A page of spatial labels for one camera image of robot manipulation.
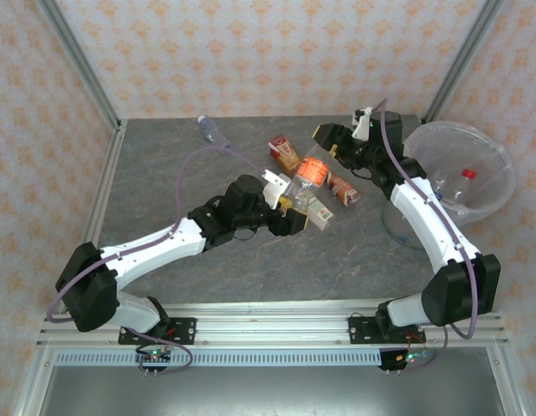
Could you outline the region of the green label clear bottle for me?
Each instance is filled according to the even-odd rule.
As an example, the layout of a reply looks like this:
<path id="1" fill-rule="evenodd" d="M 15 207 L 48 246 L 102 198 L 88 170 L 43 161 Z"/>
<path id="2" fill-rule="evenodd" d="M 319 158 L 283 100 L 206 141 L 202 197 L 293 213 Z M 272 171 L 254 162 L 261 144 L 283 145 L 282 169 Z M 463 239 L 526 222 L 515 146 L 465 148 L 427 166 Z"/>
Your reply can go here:
<path id="1" fill-rule="evenodd" d="M 333 219 L 333 213 L 316 197 L 310 199 L 307 214 L 309 220 L 321 231 L 324 231 Z"/>

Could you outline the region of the brown coffee drink bottle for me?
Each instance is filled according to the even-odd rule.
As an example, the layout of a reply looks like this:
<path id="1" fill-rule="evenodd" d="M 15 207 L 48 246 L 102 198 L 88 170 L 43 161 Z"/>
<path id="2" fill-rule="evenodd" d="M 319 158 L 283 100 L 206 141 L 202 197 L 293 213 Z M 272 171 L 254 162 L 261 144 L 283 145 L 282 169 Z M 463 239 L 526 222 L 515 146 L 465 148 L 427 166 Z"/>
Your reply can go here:
<path id="1" fill-rule="evenodd" d="M 346 207 L 356 204 L 361 198 L 360 192 L 338 175 L 330 172 L 326 182 L 333 196 Z"/>

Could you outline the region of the orange label plastic bottle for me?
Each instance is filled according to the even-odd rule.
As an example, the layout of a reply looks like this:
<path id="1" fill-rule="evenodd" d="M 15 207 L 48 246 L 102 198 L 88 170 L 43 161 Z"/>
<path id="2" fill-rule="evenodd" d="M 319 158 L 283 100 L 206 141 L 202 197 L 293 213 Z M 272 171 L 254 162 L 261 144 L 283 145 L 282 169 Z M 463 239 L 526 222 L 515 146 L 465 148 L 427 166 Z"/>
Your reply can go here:
<path id="1" fill-rule="evenodd" d="M 316 197 L 328 173 L 327 163 L 316 158 L 315 154 L 306 156 L 301 161 L 284 194 L 295 211 L 307 214 L 310 200 Z"/>

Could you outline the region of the red label amber tea bottle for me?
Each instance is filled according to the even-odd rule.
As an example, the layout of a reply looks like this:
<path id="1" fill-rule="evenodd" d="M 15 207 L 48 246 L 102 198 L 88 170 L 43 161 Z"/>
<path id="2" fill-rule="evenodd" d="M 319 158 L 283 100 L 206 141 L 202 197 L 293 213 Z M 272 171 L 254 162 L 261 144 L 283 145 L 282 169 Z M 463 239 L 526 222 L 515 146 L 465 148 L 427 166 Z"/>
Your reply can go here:
<path id="1" fill-rule="evenodd" d="M 280 134 L 268 142 L 271 157 L 280 165 L 283 172 L 292 178 L 298 171 L 302 158 L 286 136 Z"/>

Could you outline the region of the clear bottle with white cap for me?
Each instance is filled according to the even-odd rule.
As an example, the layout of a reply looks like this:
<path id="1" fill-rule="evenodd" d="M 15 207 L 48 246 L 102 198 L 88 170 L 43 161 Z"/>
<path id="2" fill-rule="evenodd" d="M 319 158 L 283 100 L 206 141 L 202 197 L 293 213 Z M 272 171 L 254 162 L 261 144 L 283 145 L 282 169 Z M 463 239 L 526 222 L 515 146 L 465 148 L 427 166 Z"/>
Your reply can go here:
<path id="1" fill-rule="evenodd" d="M 210 143 L 216 146 L 221 146 L 221 147 L 230 146 L 230 142 L 223 135 L 219 126 L 216 124 L 216 122 L 212 118 L 206 115 L 200 115 L 197 118 L 197 124 L 199 125 L 204 138 L 208 140 Z"/>

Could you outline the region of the red cap red label bottle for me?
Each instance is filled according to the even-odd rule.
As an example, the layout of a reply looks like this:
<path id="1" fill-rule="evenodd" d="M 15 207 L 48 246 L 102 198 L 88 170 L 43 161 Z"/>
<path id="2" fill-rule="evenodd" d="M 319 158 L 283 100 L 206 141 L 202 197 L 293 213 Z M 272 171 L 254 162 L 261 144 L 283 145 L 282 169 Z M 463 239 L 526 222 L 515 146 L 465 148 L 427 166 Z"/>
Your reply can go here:
<path id="1" fill-rule="evenodd" d="M 452 200 L 451 204 L 464 204 L 475 177 L 476 172 L 470 169 L 443 174 L 435 179 L 434 189 L 444 190 Z"/>

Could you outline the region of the grey metal shelf panel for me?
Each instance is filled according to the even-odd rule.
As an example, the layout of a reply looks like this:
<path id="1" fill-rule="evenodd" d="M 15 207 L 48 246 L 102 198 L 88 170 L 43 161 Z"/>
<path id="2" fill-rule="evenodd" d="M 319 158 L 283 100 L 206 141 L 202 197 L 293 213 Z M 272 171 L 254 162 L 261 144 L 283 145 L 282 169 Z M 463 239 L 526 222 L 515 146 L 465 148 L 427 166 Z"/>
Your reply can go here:
<path id="1" fill-rule="evenodd" d="M 505 416 L 493 376 L 457 367 L 58 367 L 40 416 Z"/>

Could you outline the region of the right small circuit board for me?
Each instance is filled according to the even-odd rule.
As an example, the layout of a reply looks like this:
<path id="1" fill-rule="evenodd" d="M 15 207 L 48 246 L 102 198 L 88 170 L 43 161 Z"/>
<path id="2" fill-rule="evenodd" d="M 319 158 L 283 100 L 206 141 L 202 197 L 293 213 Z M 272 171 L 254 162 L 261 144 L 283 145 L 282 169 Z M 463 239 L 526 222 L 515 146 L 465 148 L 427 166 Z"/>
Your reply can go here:
<path id="1" fill-rule="evenodd" d="M 426 349 L 411 352 L 406 348 L 385 348 L 380 351 L 381 364 L 378 368 L 386 373 L 399 372 L 405 370 L 409 364 L 429 356 L 430 353 Z"/>

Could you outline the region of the small circuit board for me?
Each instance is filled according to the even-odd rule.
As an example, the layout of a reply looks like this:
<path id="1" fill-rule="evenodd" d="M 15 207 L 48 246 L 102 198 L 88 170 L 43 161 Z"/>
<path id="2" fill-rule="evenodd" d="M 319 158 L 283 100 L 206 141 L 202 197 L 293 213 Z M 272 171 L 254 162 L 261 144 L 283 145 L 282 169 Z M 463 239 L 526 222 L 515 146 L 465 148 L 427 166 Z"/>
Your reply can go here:
<path id="1" fill-rule="evenodd" d="M 406 348 L 385 348 L 380 351 L 381 364 L 378 368 L 386 373 L 399 372 L 405 370 L 409 364 L 429 356 L 430 353 L 426 349 L 411 352 Z"/>
<path id="2" fill-rule="evenodd" d="M 171 351 L 164 347 L 143 345 L 135 349 L 137 362 L 143 365 L 167 364 L 171 361 Z"/>

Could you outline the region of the left small circuit board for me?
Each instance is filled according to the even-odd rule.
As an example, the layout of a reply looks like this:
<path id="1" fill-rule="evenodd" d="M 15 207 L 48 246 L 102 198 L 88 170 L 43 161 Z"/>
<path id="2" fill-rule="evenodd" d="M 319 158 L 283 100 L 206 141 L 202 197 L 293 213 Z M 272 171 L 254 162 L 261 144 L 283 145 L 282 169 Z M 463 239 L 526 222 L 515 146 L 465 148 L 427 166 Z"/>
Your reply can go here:
<path id="1" fill-rule="evenodd" d="M 143 345 L 135 349 L 137 362 L 143 365 L 167 364 L 171 361 L 171 351 L 164 347 Z"/>

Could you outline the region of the right black mount plate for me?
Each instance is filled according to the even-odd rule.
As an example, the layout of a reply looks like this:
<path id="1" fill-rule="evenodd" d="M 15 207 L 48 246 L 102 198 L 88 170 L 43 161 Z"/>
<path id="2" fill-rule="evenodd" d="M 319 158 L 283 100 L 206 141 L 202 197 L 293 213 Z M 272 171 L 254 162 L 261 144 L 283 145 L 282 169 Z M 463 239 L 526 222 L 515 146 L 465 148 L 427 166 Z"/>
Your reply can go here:
<path id="1" fill-rule="evenodd" d="M 403 344 L 426 342 L 426 336 L 417 325 L 396 327 L 376 316 L 351 315 L 348 318 L 351 344 Z"/>

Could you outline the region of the black mount plate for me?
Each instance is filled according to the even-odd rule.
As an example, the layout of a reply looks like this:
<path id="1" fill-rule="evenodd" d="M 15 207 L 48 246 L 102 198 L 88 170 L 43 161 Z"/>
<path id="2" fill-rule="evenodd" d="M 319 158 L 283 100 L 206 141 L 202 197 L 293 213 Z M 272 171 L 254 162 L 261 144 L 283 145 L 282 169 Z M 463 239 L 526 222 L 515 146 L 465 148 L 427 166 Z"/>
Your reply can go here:
<path id="1" fill-rule="evenodd" d="M 162 340 L 189 346 L 194 344 L 196 334 L 196 318 L 171 317 L 164 328 L 157 326 L 144 335 L 136 334 L 128 328 L 122 327 L 119 330 L 118 343 L 119 345 L 137 346 L 146 343 L 158 343 L 159 340 Z"/>
<path id="2" fill-rule="evenodd" d="M 396 327 L 376 316 L 351 315 L 348 318 L 351 344 L 403 344 L 426 342 L 426 336 L 417 325 Z"/>

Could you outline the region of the aluminium frame post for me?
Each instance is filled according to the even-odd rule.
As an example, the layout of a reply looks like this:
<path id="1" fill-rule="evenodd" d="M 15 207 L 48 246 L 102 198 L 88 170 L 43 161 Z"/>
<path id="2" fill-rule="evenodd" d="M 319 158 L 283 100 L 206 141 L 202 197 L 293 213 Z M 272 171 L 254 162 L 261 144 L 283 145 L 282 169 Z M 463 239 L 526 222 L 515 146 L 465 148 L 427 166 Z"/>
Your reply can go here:
<path id="1" fill-rule="evenodd" d="M 423 124 L 436 121 L 442 113 L 506 1 L 485 0 L 470 31 L 455 55 L 448 72 L 444 76 L 440 87 L 437 89 L 433 100 L 421 119 Z"/>
<path id="2" fill-rule="evenodd" d="M 56 33 L 60 44 L 74 64 L 76 71 L 81 77 L 87 90 L 92 95 L 101 115 L 114 131 L 119 129 L 121 119 L 113 108 L 113 104 L 107 97 L 99 78 L 93 70 L 85 52 L 76 39 L 67 18 L 63 15 L 60 5 L 56 0 L 36 0 L 43 15 L 47 18 L 51 28 Z"/>

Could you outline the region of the left black mount plate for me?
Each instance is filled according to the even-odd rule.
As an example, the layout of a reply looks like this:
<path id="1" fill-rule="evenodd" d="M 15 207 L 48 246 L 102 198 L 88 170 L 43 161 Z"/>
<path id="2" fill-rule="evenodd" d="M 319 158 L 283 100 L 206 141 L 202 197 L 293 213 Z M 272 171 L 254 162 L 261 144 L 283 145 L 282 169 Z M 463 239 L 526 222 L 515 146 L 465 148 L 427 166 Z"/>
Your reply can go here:
<path id="1" fill-rule="evenodd" d="M 162 340 L 189 346 L 194 344 L 196 334 L 196 318 L 171 317 L 164 328 L 157 326 L 144 335 L 136 334 L 128 328 L 122 327 L 119 330 L 118 343 L 119 345 L 137 346 L 146 343 L 158 343 L 159 340 Z"/>

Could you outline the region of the aluminium frame beam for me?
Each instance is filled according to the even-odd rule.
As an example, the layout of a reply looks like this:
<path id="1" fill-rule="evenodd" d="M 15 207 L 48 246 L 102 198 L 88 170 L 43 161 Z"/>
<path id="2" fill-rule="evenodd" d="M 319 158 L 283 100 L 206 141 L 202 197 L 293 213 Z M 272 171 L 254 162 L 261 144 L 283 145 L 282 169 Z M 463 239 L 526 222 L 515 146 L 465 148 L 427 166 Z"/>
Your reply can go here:
<path id="1" fill-rule="evenodd" d="M 493 346 L 486 351 L 505 416 L 531 416 L 511 350 Z"/>
<path id="2" fill-rule="evenodd" d="M 38 348 L 29 364 L 14 416 L 39 416 L 55 366 L 56 351 Z"/>

